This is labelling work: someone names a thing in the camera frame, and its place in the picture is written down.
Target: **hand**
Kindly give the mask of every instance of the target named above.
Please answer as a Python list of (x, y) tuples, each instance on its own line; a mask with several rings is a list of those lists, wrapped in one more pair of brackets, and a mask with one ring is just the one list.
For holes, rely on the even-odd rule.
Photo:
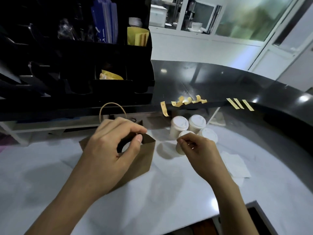
[(231, 179), (213, 141), (194, 133), (185, 134), (177, 141), (194, 170), (211, 186), (222, 179)]
[(146, 133), (147, 129), (120, 117), (104, 120), (90, 138), (65, 186), (85, 191), (94, 201), (107, 194), (139, 153), (141, 134), (132, 139), (122, 156), (117, 153), (118, 143), (130, 132)]

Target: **forearm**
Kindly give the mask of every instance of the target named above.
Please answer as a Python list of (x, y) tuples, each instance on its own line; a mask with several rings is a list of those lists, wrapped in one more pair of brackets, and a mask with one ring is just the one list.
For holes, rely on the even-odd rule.
[(224, 235), (258, 234), (232, 178), (224, 179), (212, 186), (217, 199)]
[(66, 183), (25, 235), (71, 234), (92, 203), (84, 191)]

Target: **person's left hand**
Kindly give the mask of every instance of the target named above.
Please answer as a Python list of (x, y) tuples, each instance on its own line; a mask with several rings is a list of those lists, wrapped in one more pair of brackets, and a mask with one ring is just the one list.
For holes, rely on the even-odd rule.
[(124, 118), (104, 120), (90, 138), (65, 186), (79, 188), (95, 201), (107, 194), (127, 172), (140, 150), (142, 135), (136, 135), (122, 156), (117, 145), (130, 132), (147, 129)]

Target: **person's right hand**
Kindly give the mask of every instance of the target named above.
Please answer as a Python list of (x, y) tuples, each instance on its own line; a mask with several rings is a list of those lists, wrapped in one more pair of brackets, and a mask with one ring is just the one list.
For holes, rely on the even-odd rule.
[(177, 141), (194, 170), (211, 186), (220, 180), (231, 179), (215, 142), (194, 133), (185, 134)]

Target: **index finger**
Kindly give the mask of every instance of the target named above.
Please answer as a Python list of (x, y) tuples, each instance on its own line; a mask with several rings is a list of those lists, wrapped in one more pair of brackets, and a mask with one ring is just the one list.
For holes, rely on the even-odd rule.
[(191, 142), (194, 142), (196, 143), (197, 145), (201, 143), (201, 141), (203, 140), (203, 137), (197, 135), (197, 134), (194, 134), (194, 133), (188, 133), (188, 134), (185, 134), (181, 137), (179, 137), (178, 139), (182, 138), (183, 140), (185, 141), (191, 141)]
[(108, 133), (108, 135), (109, 137), (120, 141), (122, 138), (125, 138), (130, 132), (146, 133), (147, 129), (139, 124), (136, 124), (128, 120), (112, 129)]

